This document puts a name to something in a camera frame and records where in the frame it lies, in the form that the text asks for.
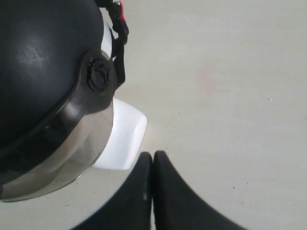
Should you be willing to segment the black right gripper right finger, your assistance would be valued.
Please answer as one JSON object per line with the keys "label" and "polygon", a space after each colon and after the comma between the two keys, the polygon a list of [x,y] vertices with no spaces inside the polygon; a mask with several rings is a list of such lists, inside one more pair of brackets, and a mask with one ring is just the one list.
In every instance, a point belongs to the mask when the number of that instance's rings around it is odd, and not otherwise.
{"label": "black right gripper right finger", "polygon": [[184,181],[165,151],[154,154],[153,213],[157,230],[243,230],[201,199]]}

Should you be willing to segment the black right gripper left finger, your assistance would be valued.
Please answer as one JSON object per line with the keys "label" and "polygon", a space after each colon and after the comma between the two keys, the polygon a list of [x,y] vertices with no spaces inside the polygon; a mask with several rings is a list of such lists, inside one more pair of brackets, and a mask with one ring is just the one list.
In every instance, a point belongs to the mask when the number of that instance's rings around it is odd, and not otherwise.
{"label": "black right gripper left finger", "polygon": [[149,230],[152,157],[143,152],[116,193],[75,230]]}

